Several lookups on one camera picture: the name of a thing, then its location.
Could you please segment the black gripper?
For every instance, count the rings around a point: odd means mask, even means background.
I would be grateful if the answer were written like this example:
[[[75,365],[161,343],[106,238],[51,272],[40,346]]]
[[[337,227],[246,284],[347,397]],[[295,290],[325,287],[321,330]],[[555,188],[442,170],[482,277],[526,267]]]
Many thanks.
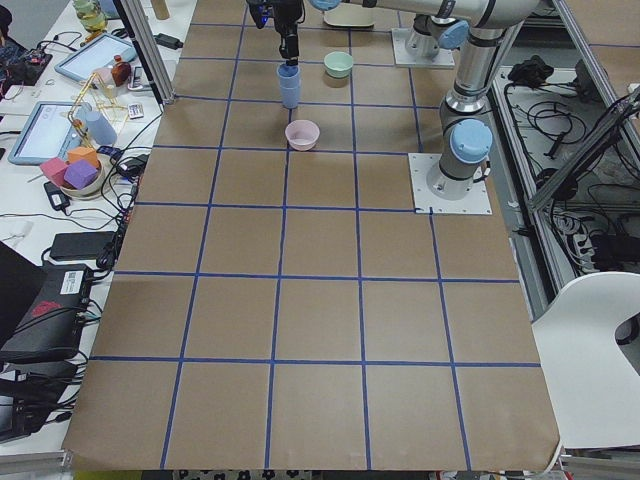
[[[297,66],[299,57],[298,22],[303,17],[302,0],[273,1],[273,18],[281,36],[279,53],[288,66]]]

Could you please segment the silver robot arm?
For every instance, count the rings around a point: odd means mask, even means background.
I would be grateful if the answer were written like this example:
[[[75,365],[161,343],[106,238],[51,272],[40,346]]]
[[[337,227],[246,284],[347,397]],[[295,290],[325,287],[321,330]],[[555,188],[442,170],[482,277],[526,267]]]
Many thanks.
[[[272,18],[281,40],[279,51],[285,63],[297,66],[299,59],[298,24],[304,21],[303,1],[247,1],[258,29]],[[363,8],[382,8],[424,14],[432,17],[465,20],[471,27],[505,29],[528,17],[538,1],[525,0],[460,0],[460,1],[348,1]]]
[[[486,105],[489,73],[500,43],[498,30],[473,28],[460,49],[454,84],[443,99],[440,119],[443,152],[436,167],[436,193],[459,200],[493,143],[489,127],[479,118]]]

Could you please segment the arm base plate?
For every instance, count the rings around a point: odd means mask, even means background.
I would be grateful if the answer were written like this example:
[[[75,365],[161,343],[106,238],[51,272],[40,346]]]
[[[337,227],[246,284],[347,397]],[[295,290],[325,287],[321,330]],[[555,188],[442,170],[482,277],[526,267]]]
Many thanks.
[[[413,28],[394,28],[392,46],[398,67],[451,70],[455,66],[450,50],[441,49],[432,36]]]
[[[440,170],[440,154],[409,153],[414,212],[435,215],[491,215],[482,166],[466,180],[452,180]]]

